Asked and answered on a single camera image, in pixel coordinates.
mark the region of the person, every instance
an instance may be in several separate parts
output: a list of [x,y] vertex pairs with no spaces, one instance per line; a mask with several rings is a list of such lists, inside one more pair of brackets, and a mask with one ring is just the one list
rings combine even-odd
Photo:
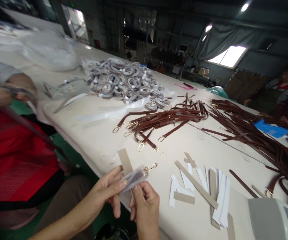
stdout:
[[[127,181],[122,166],[104,175],[91,188],[84,176],[68,179],[54,196],[31,240],[94,239],[92,222],[106,202],[116,218],[121,215],[119,193]],[[131,220],[136,222],[139,240],[159,240],[159,195],[144,181],[132,189]]]
[[281,79],[270,81],[245,100],[244,105],[288,122],[288,67]]
[[[24,88],[34,96],[37,89],[29,76],[0,62],[0,228],[18,229],[37,215],[36,206],[58,191],[64,172],[53,147],[3,111],[12,94],[2,84]],[[14,97],[30,100],[23,93]],[[44,134],[38,125],[31,125]]]

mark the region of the table surface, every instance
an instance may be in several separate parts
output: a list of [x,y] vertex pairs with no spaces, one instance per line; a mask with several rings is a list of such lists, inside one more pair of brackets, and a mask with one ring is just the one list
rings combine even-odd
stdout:
[[[94,48],[76,48],[79,56],[87,56],[98,60],[114,57],[108,53]],[[108,109],[125,106],[122,101],[104,100],[97,96],[86,96],[61,109],[57,114],[53,111],[60,105],[61,101],[50,100],[44,94],[42,82],[45,81],[57,86],[71,76],[85,77],[84,72],[78,68],[69,72],[50,72],[39,66],[33,65],[20,53],[0,51],[0,61],[12,65],[29,75],[39,89],[38,118],[53,125],[64,139],[79,152],[92,170],[99,176],[103,176],[112,168],[121,164],[117,151],[126,148],[133,169],[140,165],[150,166],[157,162],[158,167],[150,171],[148,181],[160,196],[159,227],[161,239],[228,239],[227,230],[217,230],[210,223],[210,207],[206,200],[195,190],[195,205],[176,201],[175,208],[168,205],[171,178],[174,174],[183,187],[181,174],[175,161],[184,164],[184,152],[188,152],[196,161],[197,167],[205,174],[204,167],[212,166],[223,171],[231,179],[231,194],[229,212],[234,219],[236,239],[253,240],[252,227],[250,223],[247,199],[251,195],[230,175],[232,169],[248,186],[255,185],[264,192],[271,178],[275,173],[265,168],[265,165],[272,166],[266,159],[260,156],[253,149],[237,141],[228,141],[227,144],[240,149],[250,156],[247,157],[239,151],[227,146],[198,129],[186,124],[180,130],[171,134],[163,142],[158,138],[167,133],[173,126],[165,126],[155,130],[150,140],[164,151],[159,155],[149,145],[146,145],[141,152],[137,151],[138,143],[133,135],[124,137],[127,131],[124,126],[113,134],[112,131],[119,122],[117,119],[105,119],[96,122],[77,122],[80,116],[102,113]],[[177,92],[177,95],[193,95],[193,100],[209,101],[210,99],[223,99],[203,89],[186,91],[176,85],[183,85],[179,80],[154,71],[154,77]],[[183,98],[178,98],[175,103],[180,103]],[[239,105],[252,113],[254,110]],[[199,123],[192,123],[199,128],[207,128],[223,132],[222,127],[216,120],[209,117]],[[199,182],[196,171],[193,177]],[[274,197],[287,202],[288,198],[279,185],[276,185]],[[122,203],[128,208],[130,195],[121,196]]]

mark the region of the window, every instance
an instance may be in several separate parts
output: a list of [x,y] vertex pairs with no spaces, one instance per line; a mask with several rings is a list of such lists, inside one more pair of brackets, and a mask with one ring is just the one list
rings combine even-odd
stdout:
[[241,60],[243,55],[246,52],[245,47],[241,46],[231,46],[223,53],[219,54],[217,57],[214,57],[208,62],[219,64],[224,67],[235,68],[237,63]]

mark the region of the red apron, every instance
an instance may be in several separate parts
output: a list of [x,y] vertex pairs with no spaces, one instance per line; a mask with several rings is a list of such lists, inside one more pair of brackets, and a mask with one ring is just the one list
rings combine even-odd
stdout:
[[28,201],[58,170],[54,149],[0,111],[0,201]]

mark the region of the brown leather strap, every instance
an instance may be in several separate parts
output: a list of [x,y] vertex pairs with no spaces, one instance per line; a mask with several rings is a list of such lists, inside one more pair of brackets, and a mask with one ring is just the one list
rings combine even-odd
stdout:
[[278,181],[279,178],[281,178],[282,175],[281,174],[277,174],[276,176],[273,177],[273,179],[270,181],[268,187],[266,188],[266,191],[265,191],[265,195],[267,197],[273,197],[273,194],[274,194],[274,189],[275,189],[275,185]]
[[247,190],[247,192],[250,193],[250,195],[252,195],[254,198],[258,198],[258,196],[246,185],[246,183],[244,183],[240,177],[237,176],[236,173],[234,173],[233,170],[229,170],[229,172],[237,179],[237,181]]

